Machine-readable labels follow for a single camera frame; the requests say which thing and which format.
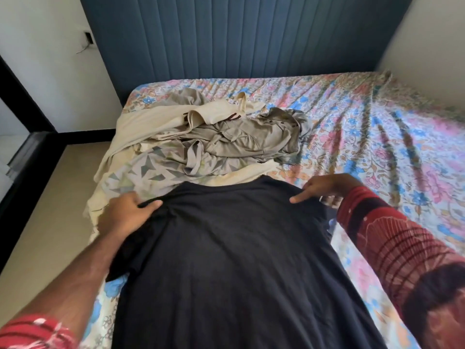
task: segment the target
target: bed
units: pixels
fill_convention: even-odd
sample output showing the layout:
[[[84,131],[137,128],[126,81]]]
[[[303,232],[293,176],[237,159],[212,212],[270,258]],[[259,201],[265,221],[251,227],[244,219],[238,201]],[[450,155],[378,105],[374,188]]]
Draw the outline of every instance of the bed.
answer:
[[[269,176],[302,186],[312,175],[350,173],[437,238],[465,254],[465,114],[427,99],[389,72],[257,79],[181,79],[137,87],[123,112],[149,108],[173,90],[210,100],[251,100],[307,113],[313,129],[297,164]],[[366,261],[336,228],[332,246],[390,348],[416,348]],[[125,278],[106,283],[81,348],[110,348]]]

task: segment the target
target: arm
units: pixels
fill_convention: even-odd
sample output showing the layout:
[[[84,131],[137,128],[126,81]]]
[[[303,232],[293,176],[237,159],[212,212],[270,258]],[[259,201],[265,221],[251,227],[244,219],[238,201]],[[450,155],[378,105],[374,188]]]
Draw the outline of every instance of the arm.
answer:
[[[120,245],[161,205],[158,200],[138,208],[138,203],[135,193],[110,200],[99,218],[100,235],[0,330],[1,348],[37,341],[44,347],[76,347]]]
[[[304,188],[294,197],[296,202],[329,193],[344,197],[338,222],[374,269],[419,344],[461,347],[465,258],[349,175],[314,177]]]

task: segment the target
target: upholstered headboard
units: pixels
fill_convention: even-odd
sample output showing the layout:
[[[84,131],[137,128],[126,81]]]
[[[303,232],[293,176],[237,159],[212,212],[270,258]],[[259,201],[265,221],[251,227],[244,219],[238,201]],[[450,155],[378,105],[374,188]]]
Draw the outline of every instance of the upholstered headboard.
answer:
[[[124,103],[144,83],[372,71],[411,0],[81,0]]]

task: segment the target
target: hand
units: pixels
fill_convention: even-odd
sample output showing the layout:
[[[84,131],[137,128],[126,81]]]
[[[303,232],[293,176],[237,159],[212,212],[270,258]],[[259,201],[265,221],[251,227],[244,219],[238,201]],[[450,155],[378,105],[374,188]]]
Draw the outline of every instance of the hand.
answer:
[[[97,229],[100,234],[115,233],[123,239],[139,229],[150,215],[160,208],[163,201],[155,200],[144,208],[137,205],[142,201],[135,192],[128,192],[110,199],[99,217]]]
[[[354,187],[363,186],[355,177],[349,174],[332,174],[313,176],[302,188],[303,191],[297,196],[291,197],[291,203],[299,203],[310,197],[336,196],[329,204],[336,204],[350,192]]]

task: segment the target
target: floral bedsheet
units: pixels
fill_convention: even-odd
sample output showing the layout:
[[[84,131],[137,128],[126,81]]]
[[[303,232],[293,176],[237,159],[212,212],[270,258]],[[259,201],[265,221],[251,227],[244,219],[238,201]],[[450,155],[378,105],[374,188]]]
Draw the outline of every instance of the floral bedsheet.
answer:
[[[302,186],[312,175],[350,173],[436,237],[465,254],[465,112],[427,99],[389,72],[269,79],[172,80],[137,87],[123,112],[150,107],[172,90],[209,99],[246,92],[251,100],[308,113],[312,134],[298,164],[281,175]],[[347,235],[333,247],[390,348],[417,348],[380,282]],[[82,348],[110,348],[125,279],[107,283],[95,302]]]

